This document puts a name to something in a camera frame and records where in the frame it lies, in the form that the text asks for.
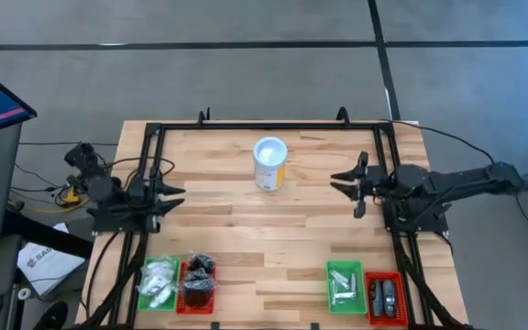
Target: red basket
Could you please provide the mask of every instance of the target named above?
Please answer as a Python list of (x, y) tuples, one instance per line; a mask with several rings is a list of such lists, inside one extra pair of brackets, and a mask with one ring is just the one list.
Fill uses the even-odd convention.
[[(402, 277), (397, 271), (369, 271), (364, 274), (366, 281), (366, 290), (368, 290), (368, 319), (371, 325), (376, 326), (407, 326), (409, 324), (407, 316), (407, 304), (404, 300), (404, 291), (402, 290)], [(372, 301), (370, 300), (370, 287), (372, 281), (391, 280), (396, 290), (396, 316), (395, 317), (375, 317), (372, 316)]]
[[(182, 278), (184, 272), (187, 270), (187, 261), (183, 261), (181, 264), (181, 276), (179, 277), (179, 288), (181, 287)], [(213, 279), (215, 280), (215, 269), (213, 270)], [(211, 300), (203, 307), (189, 307), (184, 303), (184, 297), (182, 296), (182, 290), (177, 293), (178, 297), (176, 300), (176, 314), (212, 314), (215, 305), (215, 294)]]

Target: yellow cable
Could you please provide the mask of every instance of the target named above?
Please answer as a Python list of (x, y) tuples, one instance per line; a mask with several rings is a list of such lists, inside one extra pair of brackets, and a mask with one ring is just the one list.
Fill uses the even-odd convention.
[[(31, 206), (25, 206), (25, 208), (29, 211), (32, 211), (32, 212), (37, 212), (37, 213), (45, 213), (45, 214), (64, 214), (64, 213), (69, 213), (71, 211), (74, 211), (80, 207), (82, 207), (83, 205), (89, 203), (90, 199), (86, 199), (84, 201), (82, 201), (80, 204), (78, 205), (75, 205), (71, 208), (67, 208), (67, 209), (64, 209), (64, 210), (43, 210), (43, 209), (38, 209), (36, 207), (31, 207)], [(16, 203), (12, 202), (12, 201), (7, 201), (8, 204), (12, 204), (12, 205), (16, 205)]]

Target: small container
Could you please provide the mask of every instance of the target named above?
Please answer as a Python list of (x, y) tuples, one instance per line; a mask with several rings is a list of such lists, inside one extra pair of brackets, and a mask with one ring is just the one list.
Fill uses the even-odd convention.
[[(346, 279), (351, 279), (352, 276), (356, 278), (356, 297), (354, 299), (341, 300), (337, 299), (335, 305), (331, 304), (333, 293), (331, 292), (330, 282), (333, 280), (329, 271), (335, 270)], [(327, 261), (326, 266), (327, 276), (327, 298), (329, 300), (329, 313), (331, 314), (365, 314), (368, 311), (366, 305), (366, 289), (364, 285), (362, 264), (357, 260), (334, 260)], [(335, 284), (337, 293), (349, 292), (341, 285)]]
[[(146, 258), (146, 265), (148, 265), (150, 262), (154, 261), (155, 258)], [(180, 258), (173, 258), (176, 262), (176, 269), (174, 270), (174, 279), (172, 279), (172, 282), (175, 284), (179, 283), (179, 268), (181, 267), (181, 259)], [(137, 298), (137, 308), (140, 311), (174, 311), (174, 308), (176, 307), (176, 300), (177, 300), (177, 292), (173, 292), (169, 299), (166, 302), (163, 302), (162, 305), (160, 305), (158, 308), (150, 308), (150, 302), (152, 301), (152, 297), (145, 296), (139, 294)]]
[(264, 137), (254, 146), (256, 185), (264, 191), (275, 191), (284, 183), (284, 169), (289, 150), (277, 137)]
[[(179, 288), (182, 285), (182, 279), (184, 278), (184, 272), (187, 270), (187, 267), (189, 266), (189, 263), (187, 261), (183, 261), (181, 264), (181, 273), (179, 276)], [(213, 270), (213, 279), (215, 280), (215, 273), (217, 271), (217, 267)], [(177, 302), (176, 302), (176, 314), (212, 314), (213, 310), (215, 309), (215, 294), (211, 298), (211, 300), (203, 307), (189, 307), (184, 303), (184, 295), (182, 294), (182, 290), (179, 290), (177, 292)]]
[[(387, 317), (382, 314), (380, 317), (372, 316), (372, 311), (368, 312), (368, 319), (371, 325), (391, 328), (393, 326), (409, 325), (407, 316), (407, 305), (404, 300), (404, 292), (402, 291), (402, 276), (398, 271), (368, 271), (364, 274), (366, 286), (370, 287), (372, 281), (378, 280), (382, 283), (384, 280), (391, 280), (396, 291), (396, 315), (395, 317)], [(370, 295), (368, 295), (368, 305), (372, 305)]]

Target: plastic basket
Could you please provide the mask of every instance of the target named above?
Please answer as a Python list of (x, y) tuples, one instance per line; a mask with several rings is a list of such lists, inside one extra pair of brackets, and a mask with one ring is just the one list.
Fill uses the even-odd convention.
[[(382, 315), (375, 317), (372, 315), (371, 307), (368, 312), (368, 319), (371, 325), (375, 326), (407, 326), (409, 324), (407, 316), (407, 304), (404, 300), (404, 291), (402, 290), (402, 276), (398, 271), (369, 271), (364, 275), (366, 280), (366, 287), (370, 288), (372, 281), (391, 280), (396, 290), (396, 315), (395, 317), (386, 317)], [(370, 295), (368, 295), (368, 306), (371, 306)]]
[[(187, 270), (187, 261), (183, 261), (181, 264), (181, 274), (179, 276), (179, 291), (177, 292), (176, 302), (176, 314), (212, 314), (215, 306), (215, 293), (211, 300), (203, 307), (189, 307), (184, 303), (184, 297), (182, 296), (182, 278), (184, 272)], [(213, 279), (215, 280), (216, 268), (213, 270)]]
[[(332, 277), (329, 275), (329, 270), (336, 270), (348, 279), (351, 275), (356, 276), (356, 299), (343, 300), (335, 306), (331, 304), (331, 285), (329, 284)], [(329, 313), (331, 314), (365, 314), (368, 311), (366, 305), (366, 285), (363, 277), (362, 264), (356, 260), (330, 260), (327, 261), (325, 268), (326, 282), (327, 282), (327, 304), (329, 305)], [(346, 292), (341, 285), (337, 285), (337, 293)]]
[[(148, 265), (150, 262), (154, 261), (156, 258), (146, 258), (145, 265)], [(181, 259), (180, 258), (173, 258), (176, 262), (176, 268), (174, 270), (174, 282), (179, 282), (179, 268), (181, 267)], [(177, 294), (172, 294), (169, 299), (164, 302), (162, 305), (158, 306), (157, 308), (150, 308), (150, 301), (152, 300), (152, 297), (145, 296), (145, 295), (139, 295), (137, 298), (137, 308), (140, 311), (174, 311), (174, 307), (176, 306), (176, 299)]]

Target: green basket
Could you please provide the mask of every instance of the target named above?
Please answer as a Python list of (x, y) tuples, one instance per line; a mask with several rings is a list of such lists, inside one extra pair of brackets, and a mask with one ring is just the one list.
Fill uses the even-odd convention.
[[(150, 262), (154, 261), (157, 258), (146, 258), (145, 265), (148, 265)], [(181, 259), (180, 258), (173, 258), (176, 267), (174, 270), (174, 283), (178, 285), (179, 283), (179, 273), (181, 272)], [(145, 295), (139, 295), (139, 298), (137, 299), (137, 308), (140, 311), (174, 311), (176, 308), (176, 300), (177, 300), (178, 294), (176, 292), (173, 292), (169, 299), (166, 302), (163, 302), (162, 305), (158, 306), (157, 308), (150, 308), (150, 301), (152, 300), (152, 297), (145, 296)]]
[[(329, 270), (336, 270), (338, 273), (351, 279), (352, 274), (356, 274), (356, 299), (341, 300), (341, 303), (336, 303), (335, 306), (331, 304), (333, 293), (331, 292), (330, 281), (333, 277), (329, 274)], [(362, 264), (356, 260), (332, 260), (327, 261), (325, 268), (327, 281), (327, 304), (329, 305), (329, 313), (331, 314), (365, 314), (368, 312), (366, 304), (366, 283), (364, 282), (364, 271)], [(339, 283), (336, 283), (337, 293), (348, 292)]]

